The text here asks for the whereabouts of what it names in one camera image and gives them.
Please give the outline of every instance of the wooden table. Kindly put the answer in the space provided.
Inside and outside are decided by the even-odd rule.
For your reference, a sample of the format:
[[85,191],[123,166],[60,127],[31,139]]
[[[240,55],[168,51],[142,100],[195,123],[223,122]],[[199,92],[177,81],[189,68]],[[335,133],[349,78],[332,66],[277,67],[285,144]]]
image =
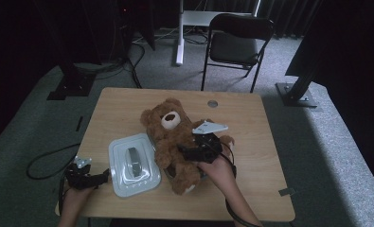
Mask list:
[[[279,190],[287,187],[275,143],[260,96],[256,94],[105,88],[84,134],[78,155],[92,158],[91,173],[109,167],[109,145],[113,140],[145,132],[139,122],[146,109],[167,97],[178,98],[191,121],[211,118],[228,126],[236,140],[237,182],[258,218],[291,221],[294,209],[289,196]],[[216,100],[216,108],[207,102]],[[96,190],[82,212],[86,217],[164,218],[230,220],[220,190],[203,180],[184,196],[172,193],[165,173],[155,189],[127,199],[118,197],[111,182]]]

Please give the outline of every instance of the clear plastic container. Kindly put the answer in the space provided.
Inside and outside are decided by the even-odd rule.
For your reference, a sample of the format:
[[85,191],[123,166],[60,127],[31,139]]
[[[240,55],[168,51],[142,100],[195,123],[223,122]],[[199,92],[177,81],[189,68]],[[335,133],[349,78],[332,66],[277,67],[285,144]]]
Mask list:
[[146,133],[113,141],[109,146],[113,188],[127,198],[160,184],[160,169],[154,161],[154,149]]

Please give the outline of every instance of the black chair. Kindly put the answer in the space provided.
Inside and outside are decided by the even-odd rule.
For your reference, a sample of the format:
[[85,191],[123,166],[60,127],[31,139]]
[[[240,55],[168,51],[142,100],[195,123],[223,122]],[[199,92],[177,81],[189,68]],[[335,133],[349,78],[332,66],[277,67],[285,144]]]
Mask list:
[[[252,93],[258,78],[264,49],[273,34],[273,22],[268,19],[231,13],[216,15],[211,20],[208,31],[201,91],[205,87],[208,65],[246,70],[244,78],[248,77],[255,65],[258,65],[251,87]],[[263,40],[260,49],[257,47],[257,40]]]

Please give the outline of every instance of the small hole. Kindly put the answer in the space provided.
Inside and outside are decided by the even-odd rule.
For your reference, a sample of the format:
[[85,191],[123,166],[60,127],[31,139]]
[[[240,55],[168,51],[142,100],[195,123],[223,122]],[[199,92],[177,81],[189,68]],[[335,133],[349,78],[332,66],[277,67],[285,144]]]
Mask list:
[[216,108],[217,106],[219,106],[219,103],[216,100],[210,100],[207,102],[207,106],[211,108]]

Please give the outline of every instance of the gray carpet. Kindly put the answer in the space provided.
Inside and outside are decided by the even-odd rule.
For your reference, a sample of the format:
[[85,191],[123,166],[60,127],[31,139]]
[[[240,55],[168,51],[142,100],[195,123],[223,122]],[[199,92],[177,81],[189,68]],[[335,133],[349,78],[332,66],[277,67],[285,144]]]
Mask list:
[[[203,42],[199,36],[190,39]],[[329,99],[327,89],[312,83],[316,109],[285,107],[275,83],[295,82],[285,77],[300,40],[272,39],[265,53],[255,93],[261,95],[275,138],[280,162],[292,195],[296,218],[291,223],[264,222],[265,226],[374,226],[374,178],[344,121]],[[184,64],[175,66],[176,41],[160,39],[156,50],[142,44],[146,53],[136,66],[144,88],[199,90],[205,45],[186,43]],[[142,54],[133,45],[135,63]],[[93,68],[93,65],[82,64]],[[252,74],[210,68],[205,89],[249,92]],[[43,181],[27,178],[27,164],[37,155],[80,143],[104,87],[135,87],[131,66],[101,73],[90,96],[46,101],[62,77],[59,67],[42,77],[0,136],[0,226],[56,226],[54,213],[60,174]],[[80,117],[82,124],[78,127]],[[70,148],[37,163],[31,171],[44,176],[54,172],[77,148]],[[108,226],[109,219],[93,218],[92,226]],[[81,218],[78,226],[87,226]]]

